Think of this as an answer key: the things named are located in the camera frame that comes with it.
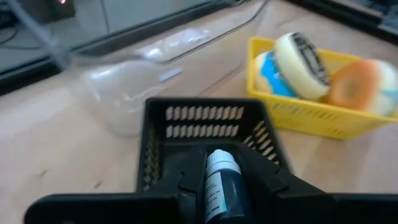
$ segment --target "wooden table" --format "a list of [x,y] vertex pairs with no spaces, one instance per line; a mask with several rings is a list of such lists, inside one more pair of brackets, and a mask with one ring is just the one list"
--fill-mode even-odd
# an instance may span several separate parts
[[[259,35],[292,31],[304,32],[319,47],[398,65],[397,47],[272,1]],[[244,74],[230,74],[199,95],[245,97]],[[20,223],[27,206],[47,194],[135,189],[139,136],[109,132],[70,94],[65,79],[55,76],[0,98],[0,223]],[[322,190],[398,192],[398,126],[346,142],[278,132],[295,174]]]

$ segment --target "white bottle cap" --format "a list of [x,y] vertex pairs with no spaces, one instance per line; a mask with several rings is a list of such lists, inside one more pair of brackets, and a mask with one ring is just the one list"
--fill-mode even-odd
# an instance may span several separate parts
[[222,169],[233,170],[241,174],[241,168],[235,162],[234,157],[229,152],[217,149],[207,157],[206,178]]

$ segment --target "bottle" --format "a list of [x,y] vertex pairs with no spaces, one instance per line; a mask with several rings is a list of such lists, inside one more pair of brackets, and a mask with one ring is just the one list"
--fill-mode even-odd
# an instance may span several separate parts
[[205,224],[254,223],[241,169],[234,157],[220,149],[207,158]]

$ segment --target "black plastic basket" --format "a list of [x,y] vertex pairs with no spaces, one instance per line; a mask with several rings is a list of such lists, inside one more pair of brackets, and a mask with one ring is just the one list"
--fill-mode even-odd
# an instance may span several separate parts
[[227,98],[150,98],[146,101],[137,191],[146,191],[188,150],[212,141],[241,142],[289,170],[264,105]]

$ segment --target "yellow plastic basket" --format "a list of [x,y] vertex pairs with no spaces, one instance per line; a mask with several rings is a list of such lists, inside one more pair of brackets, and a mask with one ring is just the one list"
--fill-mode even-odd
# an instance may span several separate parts
[[[347,110],[322,103],[286,98],[258,91],[254,86],[254,59],[259,54],[272,50],[274,41],[259,37],[249,40],[248,82],[246,89],[250,98],[257,98],[266,104],[274,125],[305,133],[337,139],[352,139],[386,123],[398,122],[395,117],[374,116],[360,111]],[[319,50],[330,74],[360,58]]]

